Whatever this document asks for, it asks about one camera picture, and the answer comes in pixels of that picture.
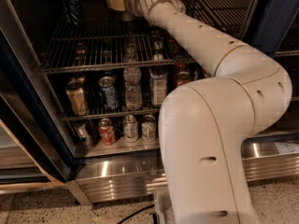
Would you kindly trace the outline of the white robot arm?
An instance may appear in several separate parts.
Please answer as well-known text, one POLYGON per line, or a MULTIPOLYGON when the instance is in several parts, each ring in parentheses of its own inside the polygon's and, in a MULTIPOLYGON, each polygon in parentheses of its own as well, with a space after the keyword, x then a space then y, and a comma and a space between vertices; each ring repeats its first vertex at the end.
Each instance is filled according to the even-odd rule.
POLYGON ((277 122, 292 98, 286 70, 252 46, 187 15, 179 0, 121 0, 165 29, 208 76, 171 91, 159 142, 177 224, 260 224, 242 143, 277 122))

